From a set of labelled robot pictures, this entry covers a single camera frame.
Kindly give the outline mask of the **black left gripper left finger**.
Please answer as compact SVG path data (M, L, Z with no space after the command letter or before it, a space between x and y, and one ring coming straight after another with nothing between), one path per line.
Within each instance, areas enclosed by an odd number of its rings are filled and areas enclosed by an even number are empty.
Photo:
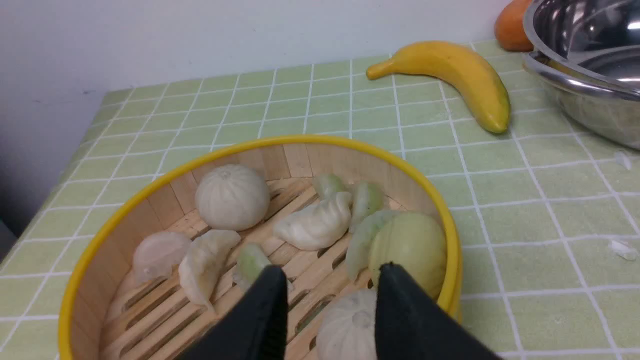
M267 265L245 295L178 360L283 360L288 286L281 267Z

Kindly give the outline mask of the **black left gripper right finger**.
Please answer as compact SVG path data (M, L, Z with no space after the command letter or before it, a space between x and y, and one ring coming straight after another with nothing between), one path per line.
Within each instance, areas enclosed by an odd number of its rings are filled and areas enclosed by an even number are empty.
M380 266L375 304L379 360L499 360L393 262Z

